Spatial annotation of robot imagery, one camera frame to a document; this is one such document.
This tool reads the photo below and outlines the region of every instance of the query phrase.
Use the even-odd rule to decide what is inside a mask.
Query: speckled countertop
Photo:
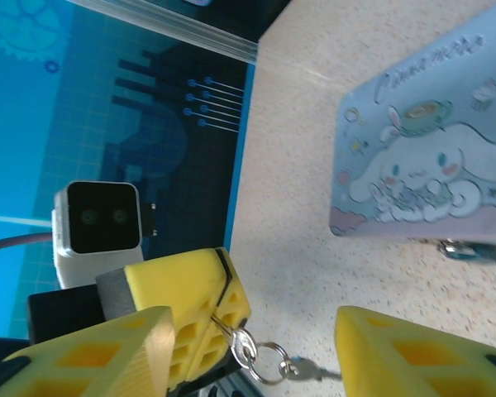
[[[352,304],[496,346],[496,267],[448,261],[432,246],[337,238],[327,226],[342,95],[492,3],[293,0],[265,35],[231,247],[257,338],[338,369],[336,310]],[[262,390],[344,395],[332,381]]]

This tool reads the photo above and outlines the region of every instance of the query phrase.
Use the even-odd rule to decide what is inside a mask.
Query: key
[[[224,335],[233,357],[241,367],[248,370],[250,368],[249,361],[255,362],[258,354],[255,339],[244,328],[230,327],[214,314],[212,315],[212,321]]]
[[[297,382],[305,380],[333,379],[341,380],[341,375],[320,368],[314,361],[308,358],[295,357],[279,364],[279,373],[283,378]]]

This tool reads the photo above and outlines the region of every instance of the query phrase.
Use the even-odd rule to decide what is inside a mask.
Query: cable
[[[15,236],[3,238],[0,240],[0,250],[9,246],[20,246],[22,244],[31,244],[32,242],[50,242],[52,239],[51,232],[25,234],[23,236]]]

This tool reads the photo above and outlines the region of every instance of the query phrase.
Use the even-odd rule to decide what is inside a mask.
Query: metal ring
[[[257,349],[261,348],[261,347],[266,347],[270,350],[273,350],[274,352],[278,352],[279,355],[281,356],[281,362],[286,362],[286,363],[289,363],[290,362],[290,357],[289,355],[287,354],[287,352],[280,346],[278,345],[277,343],[274,343],[274,342],[262,342],[262,343],[257,343]],[[258,382],[262,383],[263,385],[267,385],[267,386],[275,386],[275,385],[278,385],[279,383],[281,383],[283,380],[285,380],[286,378],[281,374],[281,372],[279,373],[281,375],[281,377],[279,379],[266,379],[264,378],[263,376],[259,375],[257,373],[257,371],[255,370],[254,368],[254,363],[255,363],[255,357],[249,357],[248,358],[248,370],[250,370],[250,375],[252,376],[252,378],[254,378],[255,380],[257,380]]]

